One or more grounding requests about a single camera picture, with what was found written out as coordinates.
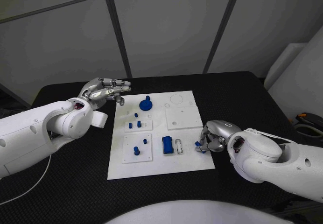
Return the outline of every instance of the peg board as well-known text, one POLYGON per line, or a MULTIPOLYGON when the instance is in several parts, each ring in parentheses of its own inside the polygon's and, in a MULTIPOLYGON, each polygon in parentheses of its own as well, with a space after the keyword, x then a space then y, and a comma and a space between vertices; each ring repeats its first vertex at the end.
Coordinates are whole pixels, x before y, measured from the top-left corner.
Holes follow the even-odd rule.
MULTIPOLYGON (((108 180, 215 169, 210 153, 207 152, 202 154, 194 151, 194 142, 199 140, 202 123, 199 125, 194 124, 194 127, 189 126, 184 129, 167 129, 166 109, 184 108, 186 111, 197 111, 193 92, 181 91, 130 95, 124 96, 124 100, 124 106, 117 104, 115 108, 108 180), (148 111, 141 111, 140 102, 145 99, 145 96, 150 96, 153 108, 148 111), (127 123, 132 122, 132 125, 135 126, 137 121, 140 120, 151 120, 151 130, 125 132, 127 123), (151 135, 151 161, 124 164, 124 136, 135 134, 151 135), (163 154, 161 138, 164 136, 171 136, 174 149, 174 153, 167 156, 163 154), (176 139, 180 139, 181 142, 183 153, 180 155, 176 152, 176 139)), ((193 117, 187 116, 186 119, 200 121, 199 113, 192 113, 192 116, 193 117)))

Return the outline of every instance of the black table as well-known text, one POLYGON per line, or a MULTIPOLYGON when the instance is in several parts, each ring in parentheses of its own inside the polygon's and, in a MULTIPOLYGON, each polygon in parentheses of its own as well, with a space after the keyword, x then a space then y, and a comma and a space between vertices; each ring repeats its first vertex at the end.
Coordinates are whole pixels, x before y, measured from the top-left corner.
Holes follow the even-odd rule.
MULTIPOLYGON (((203 124, 212 119, 226 120, 241 129, 252 127, 303 143, 252 73, 125 80, 132 83, 128 95, 192 90, 203 124)), ((31 107, 76 97, 83 84, 44 86, 31 107)), ((106 181, 115 102, 109 101, 99 111, 108 114, 105 128, 91 127, 85 136, 52 155, 36 188, 0 206, 0 223, 104 223, 127 211, 170 200, 206 199, 264 209, 292 198, 271 183, 254 184, 239 177, 226 151, 212 153, 213 170, 106 181)), ((33 186, 46 165, 47 158, 0 181, 0 201, 33 186)))

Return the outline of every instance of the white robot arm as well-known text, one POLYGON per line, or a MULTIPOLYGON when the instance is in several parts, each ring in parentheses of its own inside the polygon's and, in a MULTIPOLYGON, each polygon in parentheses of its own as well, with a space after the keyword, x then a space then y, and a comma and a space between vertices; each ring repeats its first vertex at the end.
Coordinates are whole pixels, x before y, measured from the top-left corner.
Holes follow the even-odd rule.
POLYGON ((121 80, 95 78, 76 98, 0 119, 0 178, 30 167, 81 138, 91 125, 104 128, 108 115, 95 110, 105 100, 124 104, 119 93, 131 90, 130 85, 121 80))
POLYGON ((268 181, 287 192, 323 203, 323 148, 290 143, 277 144, 274 135, 222 120, 206 123, 196 151, 219 152, 228 148, 239 175, 254 183, 268 181))

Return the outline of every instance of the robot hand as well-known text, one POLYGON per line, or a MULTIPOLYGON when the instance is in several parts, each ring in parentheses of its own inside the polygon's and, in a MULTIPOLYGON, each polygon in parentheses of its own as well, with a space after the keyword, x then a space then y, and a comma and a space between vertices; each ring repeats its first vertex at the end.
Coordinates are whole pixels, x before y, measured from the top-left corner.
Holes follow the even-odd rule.
POLYGON ((222 120, 206 123, 196 151, 220 152, 228 148, 238 174, 254 183, 275 184, 287 192, 323 203, 323 148, 288 143, 277 144, 278 136, 222 120))
POLYGON ((130 85, 130 82, 117 79, 95 78, 85 84, 78 98, 89 102, 93 110, 102 107, 105 100, 115 100, 122 106, 124 98, 119 93, 131 90, 130 85))
POLYGON ((76 98, 0 119, 0 178, 44 159, 85 135, 89 126, 104 128, 108 115, 95 110, 105 100, 124 104, 119 93, 131 90, 130 85, 121 80, 95 78, 76 98))

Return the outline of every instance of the blue object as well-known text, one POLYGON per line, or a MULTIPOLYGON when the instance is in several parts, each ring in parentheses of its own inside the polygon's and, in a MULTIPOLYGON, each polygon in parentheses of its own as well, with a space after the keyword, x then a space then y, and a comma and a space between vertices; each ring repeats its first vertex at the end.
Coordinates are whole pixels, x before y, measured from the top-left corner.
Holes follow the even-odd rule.
POLYGON ((173 146, 171 146, 171 137, 163 137, 163 153, 171 154, 173 153, 173 146))
MULTIPOLYGON (((196 141, 196 142, 194 142, 194 145, 196 145, 196 146, 200 146, 200 143, 196 141)), ((202 152, 202 153, 205 154, 206 152, 202 152)))
POLYGON ((153 102, 150 101, 150 96, 145 97, 145 99, 140 102, 140 109, 143 111, 148 111, 153 107, 153 102))
POLYGON ((140 154, 140 150, 138 150, 137 146, 132 148, 132 150, 134 150, 134 154, 138 155, 140 154))

